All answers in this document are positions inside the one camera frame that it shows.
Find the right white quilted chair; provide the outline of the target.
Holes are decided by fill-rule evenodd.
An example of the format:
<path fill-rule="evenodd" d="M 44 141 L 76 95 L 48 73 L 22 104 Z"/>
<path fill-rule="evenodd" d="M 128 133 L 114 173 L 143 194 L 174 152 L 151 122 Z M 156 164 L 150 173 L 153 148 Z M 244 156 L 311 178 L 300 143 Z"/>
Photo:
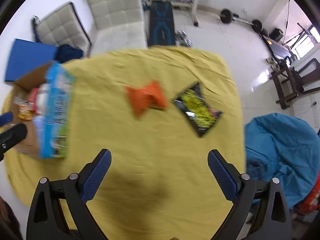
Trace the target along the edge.
<path fill-rule="evenodd" d="M 87 0 L 95 23 L 91 55 L 122 49 L 146 49 L 142 0 Z"/>

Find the blue bean bag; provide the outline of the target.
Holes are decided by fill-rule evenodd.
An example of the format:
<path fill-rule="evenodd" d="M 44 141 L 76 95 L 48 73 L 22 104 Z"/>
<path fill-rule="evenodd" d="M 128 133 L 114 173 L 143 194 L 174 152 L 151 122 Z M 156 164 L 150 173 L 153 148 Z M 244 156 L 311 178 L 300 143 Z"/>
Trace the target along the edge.
<path fill-rule="evenodd" d="M 246 172 L 254 180 L 278 178 L 289 207 L 313 189 L 319 173 L 319 135 L 304 120 L 273 113 L 245 126 Z"/>

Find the white pillow pouch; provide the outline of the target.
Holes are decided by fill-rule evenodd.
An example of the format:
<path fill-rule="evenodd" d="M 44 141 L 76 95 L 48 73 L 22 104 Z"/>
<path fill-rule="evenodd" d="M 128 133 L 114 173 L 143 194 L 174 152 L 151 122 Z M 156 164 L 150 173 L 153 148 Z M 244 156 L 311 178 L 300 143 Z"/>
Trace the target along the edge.
<path fill-rule="evenodd" d="M 37 114 L 45 115 L 47 109 L 47 100 L 49 95 L 50 85 L 43 83 L 39 86 L 39 93 L 37 95 Z"/>

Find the orange snack packet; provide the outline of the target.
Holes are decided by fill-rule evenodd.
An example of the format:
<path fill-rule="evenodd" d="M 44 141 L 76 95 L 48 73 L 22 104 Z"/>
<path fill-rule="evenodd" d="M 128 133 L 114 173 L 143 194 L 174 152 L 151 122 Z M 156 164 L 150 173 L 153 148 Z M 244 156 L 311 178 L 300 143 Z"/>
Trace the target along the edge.
<path fill-rule="evenodd" d="M 166 109 L 167 102 L 158 81 L 152 80 L 142 88 L 125 87 L 126 93 L 136 117 L 140 117 L 148 108 Z"/>

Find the chrome dumbbells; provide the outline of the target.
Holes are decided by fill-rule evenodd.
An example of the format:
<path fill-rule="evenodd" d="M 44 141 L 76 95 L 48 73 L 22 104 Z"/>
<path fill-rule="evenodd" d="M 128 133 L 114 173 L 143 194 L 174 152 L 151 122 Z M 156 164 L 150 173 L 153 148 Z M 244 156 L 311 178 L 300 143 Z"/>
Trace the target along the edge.
<path fill-rule="evenodd" d="M 180 46 L 189 47 L 189 48 L 193 46 L 193 43 L 191 42 L 191 40 L 188 39 L 187 33 L 185 31 L 182 31 L 182 30 L 176 31 L 175 37 L 176 37 L 176 41 Z"/>

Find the floor barbell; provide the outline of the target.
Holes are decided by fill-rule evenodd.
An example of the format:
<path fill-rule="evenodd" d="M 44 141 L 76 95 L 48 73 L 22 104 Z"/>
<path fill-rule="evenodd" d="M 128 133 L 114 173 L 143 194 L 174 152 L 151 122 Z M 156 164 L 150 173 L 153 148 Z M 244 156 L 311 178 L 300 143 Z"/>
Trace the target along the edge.
<path fill-rule="evenodd" d="M 240 18 L 239 15 L 232 13 L 228 9 L 223 9 L 220 12 L 220 20 L 223 24 L 230 24 L 234 21 L 248 24 L 256 33 L 261 33 L 263 31 L 263 25 L 259 20 L 253 20 L 252 22 L 244 20 L 243 18 Z"/>

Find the dark wooden chair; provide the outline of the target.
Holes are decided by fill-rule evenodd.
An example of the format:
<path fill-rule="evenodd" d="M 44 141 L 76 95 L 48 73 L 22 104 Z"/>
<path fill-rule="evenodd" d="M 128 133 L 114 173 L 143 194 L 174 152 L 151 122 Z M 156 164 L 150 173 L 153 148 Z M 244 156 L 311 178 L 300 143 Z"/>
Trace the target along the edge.
<path fill-rule="evenodd" d="M 281 106 L 282 110 L 289 108 L 289 102 L 300 96 L 319 92 L 319 87 L 304 89 L 304 86 L 319 81 L 319 61 L 316 58 L 312 58 L 300 70 L 295 70 L 291 66 L 291 59 L 288 56 L 284 59 L 276 60 L 276 63 L 279 70 L 273 70 L 270 79 L 274 82 L 278 94 L 276 103 Z M 282 85 L 287 82 L 291 86 L 292 92 L 285 95 Z"/>

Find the blue foam mat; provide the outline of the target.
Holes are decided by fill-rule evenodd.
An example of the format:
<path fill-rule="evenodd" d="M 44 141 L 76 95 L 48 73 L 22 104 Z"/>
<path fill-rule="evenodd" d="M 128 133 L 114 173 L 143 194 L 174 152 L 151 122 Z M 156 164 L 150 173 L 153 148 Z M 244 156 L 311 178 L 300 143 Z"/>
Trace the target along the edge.
<path fill-rule="evenodd" d="M 5 82 L 14 82 L 40 65 L 55 59 L 58 47 L 15 39 L 10 51 Z"/>

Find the left white quilted chair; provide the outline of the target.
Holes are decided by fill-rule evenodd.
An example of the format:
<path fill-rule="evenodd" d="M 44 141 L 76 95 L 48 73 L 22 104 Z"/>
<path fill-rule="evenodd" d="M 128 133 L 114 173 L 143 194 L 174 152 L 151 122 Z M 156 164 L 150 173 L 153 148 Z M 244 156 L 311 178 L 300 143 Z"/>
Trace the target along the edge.
<path fill-rule="evenodd" d="M 32 25 L 36 42 L 57 47 L 67 44 L 90 55 L 92 42 L 73 2 L 61 5 L 41 20 L 34 16 Z"/>

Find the red snack packet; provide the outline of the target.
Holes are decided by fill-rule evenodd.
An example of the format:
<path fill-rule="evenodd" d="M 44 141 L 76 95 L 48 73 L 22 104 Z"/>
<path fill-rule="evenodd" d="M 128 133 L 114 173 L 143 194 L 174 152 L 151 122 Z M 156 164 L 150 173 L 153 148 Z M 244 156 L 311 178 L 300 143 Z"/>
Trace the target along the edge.
<path fill-rule="evenodd" d="M 37 95 L 39 93 L 39 87 L 33 88 L 29 94 L 28 102 L 29 109 L 34 114 L 37 114 Z"/>

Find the black blue weight bench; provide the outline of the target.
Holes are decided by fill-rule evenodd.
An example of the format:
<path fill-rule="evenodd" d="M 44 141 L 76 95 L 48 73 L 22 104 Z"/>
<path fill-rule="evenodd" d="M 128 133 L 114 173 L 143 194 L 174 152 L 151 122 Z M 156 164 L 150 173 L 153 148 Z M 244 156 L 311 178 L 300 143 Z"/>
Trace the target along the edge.
<path fill-rule="evenodd" d="M 149 46 L 175 46 L 175 25 L 170 2 L 153 1 L 149 15 Z"/>

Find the yellow panda snack packet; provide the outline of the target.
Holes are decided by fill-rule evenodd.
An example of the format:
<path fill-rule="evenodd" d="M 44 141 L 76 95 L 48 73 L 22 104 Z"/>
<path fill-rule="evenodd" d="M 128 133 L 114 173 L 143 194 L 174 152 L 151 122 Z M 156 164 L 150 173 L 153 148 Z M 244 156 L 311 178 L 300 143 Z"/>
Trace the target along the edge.
<path fill-rule="evenodd" d="M 24 98 L 23 94 L 18 94 L 14 98 L 14 103 L 18 106 L 18 118 L 25 121 L 33 119 L 34 103 L 29 98 Z"/>

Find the cardboard box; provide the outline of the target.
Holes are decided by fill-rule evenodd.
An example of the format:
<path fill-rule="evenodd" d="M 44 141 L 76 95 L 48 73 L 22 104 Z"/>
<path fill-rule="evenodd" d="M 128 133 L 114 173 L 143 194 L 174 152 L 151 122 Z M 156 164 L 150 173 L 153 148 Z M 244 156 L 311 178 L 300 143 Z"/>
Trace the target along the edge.
<path fill-rule="evenodd" d="M 66 157 L 74 81 L 63 65 L 49 62 L 14 82 L 9 110 L 13 123 L 27 128 L 25 139 L 15 150 L 41 159 Z"/>

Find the yellow tablecloth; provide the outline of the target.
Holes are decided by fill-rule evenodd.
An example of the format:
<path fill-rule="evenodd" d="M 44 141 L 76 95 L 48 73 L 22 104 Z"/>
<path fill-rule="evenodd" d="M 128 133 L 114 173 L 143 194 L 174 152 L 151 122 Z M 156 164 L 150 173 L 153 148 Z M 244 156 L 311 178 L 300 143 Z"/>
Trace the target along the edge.
<path fill-rule="evenodd" d="M 10 150 L 4 163 L 19 200 L 30 205 L 42 177 L 64 179 L 106 148 L 112 164 L 88 207 L 109 239 L 210 239 L 231 203 L 208 167 L 208 152 L 216 149 L 245 169 L 241 103 L 225 60 L 198 49 L 153 47 L 75 60 L 65 69 L 75 77 L 67 157 Z M 167 107 L 148 108 L 138 118 L 125 87 L 152 80 Z M 172 103 L 195 82 L 206 103 L 223 112 L 201 138 Z"/>

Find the dark blue cloth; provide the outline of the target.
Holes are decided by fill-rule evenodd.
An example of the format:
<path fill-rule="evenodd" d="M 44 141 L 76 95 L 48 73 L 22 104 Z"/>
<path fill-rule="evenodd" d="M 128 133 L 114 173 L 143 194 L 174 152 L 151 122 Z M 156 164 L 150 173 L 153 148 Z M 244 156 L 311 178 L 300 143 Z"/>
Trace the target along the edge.
<path fill-rule="evenodd" d="M 84 57 L 84 51 L 80 48 L 74 48 L 68 44 L 60 45 L 55 54 L 54 60 L 59 63 L 65 63 L 74 59 L 81 59 Z"/>

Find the black shoe shine wipes packet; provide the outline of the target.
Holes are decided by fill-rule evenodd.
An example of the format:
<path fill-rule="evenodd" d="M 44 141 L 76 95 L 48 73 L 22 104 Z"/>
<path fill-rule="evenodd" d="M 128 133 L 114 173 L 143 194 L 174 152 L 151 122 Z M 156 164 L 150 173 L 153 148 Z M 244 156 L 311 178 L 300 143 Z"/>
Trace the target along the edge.
<path fill-rule="evenodd" d="M 214 127 L 223 114 L 222 111 L 213 110 L 205 102 L 200 82 L 179 92 L 172 103 L 184 114 L 199 138 Z"/>

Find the white quilted chair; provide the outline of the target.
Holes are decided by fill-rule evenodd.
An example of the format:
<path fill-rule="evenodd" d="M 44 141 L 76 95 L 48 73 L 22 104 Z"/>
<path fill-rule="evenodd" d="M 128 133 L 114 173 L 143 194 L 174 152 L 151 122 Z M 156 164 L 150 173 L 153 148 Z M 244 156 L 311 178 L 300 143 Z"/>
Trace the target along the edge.
<path fill-rule="evenodd" d="M 67 44 L 90 55 L 92 42 L 73 2 L 61 5 L 41 20 L 34 16 L 32 25 L 36 42 L 57 47 Z"/>
<path fill-rule="evenodd" d="M 87 0 L 95 23 L 91 55 L 122 49 L 146 49 L 142 0 Z"/>

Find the light blue tissue packet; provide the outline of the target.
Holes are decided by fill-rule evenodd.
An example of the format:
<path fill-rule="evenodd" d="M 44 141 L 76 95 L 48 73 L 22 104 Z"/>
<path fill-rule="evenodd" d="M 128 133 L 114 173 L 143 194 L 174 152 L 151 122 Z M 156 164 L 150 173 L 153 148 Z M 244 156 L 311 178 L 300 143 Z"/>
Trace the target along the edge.
<path fill-rule="evenodd" d="M 41 143 L 43 141 L 43 137 L 44 137 L 44 126 L 45 126 L 44 116 L 36 115 L 35 117 L 33 117 L 33 124 L 36 129 L 38 141 L 39 141 L 39 143 Z"/>

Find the black low bench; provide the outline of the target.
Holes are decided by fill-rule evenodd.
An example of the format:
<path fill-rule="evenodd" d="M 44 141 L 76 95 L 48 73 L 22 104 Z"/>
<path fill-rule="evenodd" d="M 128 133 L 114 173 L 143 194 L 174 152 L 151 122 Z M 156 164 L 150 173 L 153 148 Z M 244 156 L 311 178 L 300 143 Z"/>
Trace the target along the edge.
<path fill-rule="evenodd" d="M 284 37 L 284 33 L 279 28 L 274 28 L 271 33 L 269 33 L 265 28 L 260 33 L 260 37 L 266 44 L 271 57 L 274 59 L 285 59 L 286 57 L 291 58 L 291 51 L 284 45 L 281 44 L 281 39 Z"/>

